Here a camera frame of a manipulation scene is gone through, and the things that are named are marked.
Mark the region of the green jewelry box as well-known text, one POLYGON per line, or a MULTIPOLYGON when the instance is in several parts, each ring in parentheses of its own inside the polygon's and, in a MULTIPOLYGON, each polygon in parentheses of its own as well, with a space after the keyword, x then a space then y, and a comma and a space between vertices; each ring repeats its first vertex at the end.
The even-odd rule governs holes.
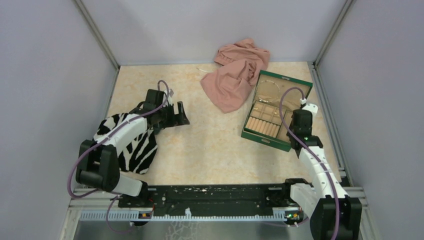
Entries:
POLYGON ((290 124, 293 111, 301 107, 301 98, 307 98, 312 88, 311 82, 261 70, 241 137, 289 152, 290 140, 282 120, 290 124))

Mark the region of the green jewelry tray insert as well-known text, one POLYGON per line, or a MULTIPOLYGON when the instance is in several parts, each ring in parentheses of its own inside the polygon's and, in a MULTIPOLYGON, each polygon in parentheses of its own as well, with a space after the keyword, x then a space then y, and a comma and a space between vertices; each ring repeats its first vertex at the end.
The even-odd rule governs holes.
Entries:
POLYGON ((282 123, 280 108, 265 102, 256 101, 253 104, 244 129, 271 139, 287 143, 290 141, 282 123))

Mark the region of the silver pearl bangle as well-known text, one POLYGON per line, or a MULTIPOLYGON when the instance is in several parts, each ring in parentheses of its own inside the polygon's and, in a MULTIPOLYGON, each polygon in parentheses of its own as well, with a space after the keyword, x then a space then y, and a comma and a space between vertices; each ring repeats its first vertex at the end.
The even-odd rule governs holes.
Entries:
POLYGON ((280 87, 272 80, 263 80, 256 87, 255 96, 259 101, 272 103, 279 97, 280 87))

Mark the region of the pink cloth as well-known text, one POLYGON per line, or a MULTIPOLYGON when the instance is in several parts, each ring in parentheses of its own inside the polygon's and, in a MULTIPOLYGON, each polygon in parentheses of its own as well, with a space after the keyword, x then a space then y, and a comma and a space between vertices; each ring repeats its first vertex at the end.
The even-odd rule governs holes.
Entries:
POLYGON ((200 84, 210 101, 224 114, 241 108, 266 70, 271 54, 245 38, 218 49, 214 62, 220 67, 207 73, 200 84))

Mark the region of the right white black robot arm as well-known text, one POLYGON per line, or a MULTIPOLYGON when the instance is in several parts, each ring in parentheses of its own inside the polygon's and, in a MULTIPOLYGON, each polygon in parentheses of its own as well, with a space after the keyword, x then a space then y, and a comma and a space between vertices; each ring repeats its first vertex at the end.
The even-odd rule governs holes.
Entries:
POLYGON ((300 205, 309 219, 315 240, 357 240, 363 205, 340 185, 326 160, 324 146, 312 134, 314 114, 307 109, 292 113, 287 135, 291 148, 312 176, 312 183, 295 183, 282 191, 287 206, 300 205))

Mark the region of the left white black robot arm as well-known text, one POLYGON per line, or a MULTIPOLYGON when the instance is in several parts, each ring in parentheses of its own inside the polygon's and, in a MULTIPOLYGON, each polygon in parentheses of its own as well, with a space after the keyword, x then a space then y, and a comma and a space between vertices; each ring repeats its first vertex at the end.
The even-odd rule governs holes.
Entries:
POLYGON ((172 90, 149 89, 145 100, 131 111, 105 118, 93 138, 81 143, 70 176, 79 184, 127 195, 136 206, 146 206, 147 183, 124 173, 148 170, 158 150, 155 135, 160 130, 190 124, 183 102, 173 104, 172 95, 172 90))

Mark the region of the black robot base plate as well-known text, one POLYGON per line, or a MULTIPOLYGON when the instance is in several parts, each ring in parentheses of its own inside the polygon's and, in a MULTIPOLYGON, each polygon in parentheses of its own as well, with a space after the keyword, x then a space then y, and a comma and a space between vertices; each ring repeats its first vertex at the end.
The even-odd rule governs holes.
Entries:
POLYGON ((120 208, 153 208, 155 217, 266 220, 299 214, 288 187, 279 184, 150 185, 140 196, 123 195, 120 208))

